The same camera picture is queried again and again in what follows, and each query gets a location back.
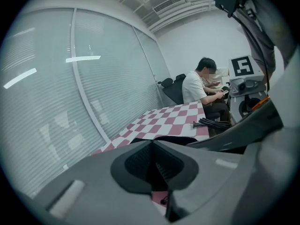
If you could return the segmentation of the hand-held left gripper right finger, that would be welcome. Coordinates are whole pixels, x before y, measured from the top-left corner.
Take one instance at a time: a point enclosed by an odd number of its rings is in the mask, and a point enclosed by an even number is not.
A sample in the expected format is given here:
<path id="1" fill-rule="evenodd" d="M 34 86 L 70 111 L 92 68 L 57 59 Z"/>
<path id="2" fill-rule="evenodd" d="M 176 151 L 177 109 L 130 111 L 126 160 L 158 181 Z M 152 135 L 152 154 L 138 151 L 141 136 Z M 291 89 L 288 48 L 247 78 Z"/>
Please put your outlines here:
<path id="1" fill-rule="evenodd" d="M 165 216 L 153 217 L 155 225 L 231 225 L 239 197 L 233 176 L 241 154 L 195 149 L 154 141 L 155 162 L 167 179 Z"/>

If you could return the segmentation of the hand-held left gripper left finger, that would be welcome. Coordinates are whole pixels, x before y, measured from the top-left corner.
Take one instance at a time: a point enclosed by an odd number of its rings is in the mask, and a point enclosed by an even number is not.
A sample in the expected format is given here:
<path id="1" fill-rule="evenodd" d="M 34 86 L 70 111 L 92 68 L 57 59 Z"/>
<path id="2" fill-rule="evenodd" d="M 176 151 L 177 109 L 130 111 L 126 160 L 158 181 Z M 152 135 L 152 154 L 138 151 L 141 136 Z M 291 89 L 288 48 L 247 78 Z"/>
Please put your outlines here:
<path id="1" fill-rule="evenodd" d="M 144 194 L 130 193 L 111 173 L 115 159 L 149 143 L 133 143 L 80 160 L 42 188 L 34 202 L 61 224 L 166 225 L 150 189 Z"/>

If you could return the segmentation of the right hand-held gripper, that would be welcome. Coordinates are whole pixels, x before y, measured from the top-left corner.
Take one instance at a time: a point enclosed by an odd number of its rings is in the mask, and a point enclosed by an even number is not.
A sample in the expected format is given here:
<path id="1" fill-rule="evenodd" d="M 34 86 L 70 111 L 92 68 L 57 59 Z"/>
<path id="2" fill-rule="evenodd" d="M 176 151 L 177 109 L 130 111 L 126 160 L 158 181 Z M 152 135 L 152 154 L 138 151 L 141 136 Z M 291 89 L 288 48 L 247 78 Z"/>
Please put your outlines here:
<path id="1" fill-rule="evenodd" d="M 247 114 L 245 95 L 266 91 L 264 74 L 255 60 L 242 56 L 229 60 L 230 113 L 232 123 L 238 123 Z"/>

